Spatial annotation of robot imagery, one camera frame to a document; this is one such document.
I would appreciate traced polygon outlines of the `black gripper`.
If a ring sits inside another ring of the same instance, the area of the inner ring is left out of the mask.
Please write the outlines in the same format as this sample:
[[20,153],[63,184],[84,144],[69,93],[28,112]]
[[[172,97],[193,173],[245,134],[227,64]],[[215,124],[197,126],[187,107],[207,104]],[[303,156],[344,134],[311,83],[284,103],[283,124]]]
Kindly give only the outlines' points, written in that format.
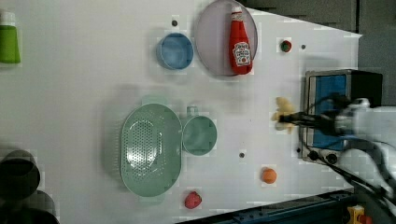
[[330,136],[337,136],[338,132],[335,129],[336,111],[326,111],[320,115],[306,115],[305,113],[294,113],[290,115],[281,115],[280,121],[292,121],[292,124],[301,127],[312,127],[315,130],[321,131],[323,134]]

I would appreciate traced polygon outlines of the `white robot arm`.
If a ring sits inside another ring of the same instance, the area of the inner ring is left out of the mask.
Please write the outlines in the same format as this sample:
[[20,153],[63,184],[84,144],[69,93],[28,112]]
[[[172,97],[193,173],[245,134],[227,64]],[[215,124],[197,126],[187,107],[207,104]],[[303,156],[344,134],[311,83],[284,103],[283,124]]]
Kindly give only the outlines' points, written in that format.
[[298,126],[342,138],[346,142],[344,149],[358,149],[370,156],[383,180],[394,189],[395,178],[385,164],[381,146],[395,146],[395,109],[389,106],[371,108],[365,98],[353,102],[333,98],[332,102],[337,106],[335,110],[309,115],[294,112],[287,99],[278,97],[278,110],[272,121],[280,130]]

